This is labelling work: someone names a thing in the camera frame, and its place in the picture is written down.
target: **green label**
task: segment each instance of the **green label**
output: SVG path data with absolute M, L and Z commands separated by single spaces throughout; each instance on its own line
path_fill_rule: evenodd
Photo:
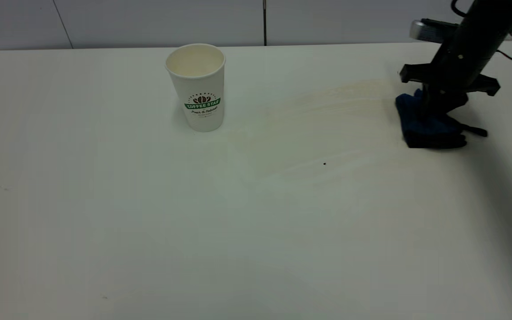
M 217 105 L 220 103 L 220 98 L 215 101 L 209 101 L 207 103 L 198 103 L 198 104 L 185 104 L 187 109 L 203 109 L 208 107 L 213 107 L 213 105 Z

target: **white table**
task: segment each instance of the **white table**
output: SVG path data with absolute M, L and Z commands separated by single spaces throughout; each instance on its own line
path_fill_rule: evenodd
M 408 149 L 436 50 L 224 48 L 211 133 L 171 48 L 0 51 L 0 320 L 512 319 L 512 61 L 453 112 L 490 137 Z

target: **blue rag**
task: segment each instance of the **blue rag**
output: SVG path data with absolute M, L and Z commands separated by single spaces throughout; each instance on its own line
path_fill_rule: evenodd
M 420 116 L 422 91 L 414 96 L 402 94 L 396 97 L 396 109 L 400 116 L 402 134 L 410 148 L 461 148 L 467 144 L 462 131 L 467 130 L 479 136 L 487 131 L 459 123 L 446 114 Z

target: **white wall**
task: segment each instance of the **white wall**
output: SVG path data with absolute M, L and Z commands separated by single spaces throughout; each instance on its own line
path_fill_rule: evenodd
M 56 0 L 75 48 L 263 45 L 262 0 Z
M 410 22 L 459 23 L 451 0 L 268 0 L 268 44 L 411 42 Z M 472 0 L 460 0 L 466 11 Z
M 264 44 L 262 0 L 55 1 L 0 0 L 0 49 Z M 410 42 L 412 20 L 461 21 L 449 3 L 268 0 L 268 44 Z
M 0 49 L 70 47 L 52 0 L 0 0 Z

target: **paper cup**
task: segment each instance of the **paper cup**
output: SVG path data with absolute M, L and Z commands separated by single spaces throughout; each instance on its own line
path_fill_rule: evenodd
M 225 61 L 217 47 L 203 43 L 184 45 L 165 61 L 193 130 L 209 132 L 222 124 Z

